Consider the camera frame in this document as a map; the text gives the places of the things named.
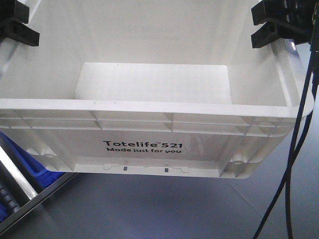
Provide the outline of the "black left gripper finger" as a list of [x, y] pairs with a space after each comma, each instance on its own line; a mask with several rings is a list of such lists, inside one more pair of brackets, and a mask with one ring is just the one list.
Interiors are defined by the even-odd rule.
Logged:
[[0, 21], [29, 23], [29, 7], [18, 0], [0, 0]]
[[40, 34], [23, 23], [7, 21], [0, 23], [0, 38], [9, 38], [28, 46], [39, 46]]

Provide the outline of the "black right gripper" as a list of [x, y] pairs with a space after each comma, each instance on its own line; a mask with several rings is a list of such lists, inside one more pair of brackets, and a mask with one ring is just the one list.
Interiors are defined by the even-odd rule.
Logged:
[[296, 45], [309, 43], [314, 23], [315, 0], [262, 0], [251, 8], [254, 25], [265, 23], [251, 35], [252, 48], [262, 48], [281, 38], [278, 24]]

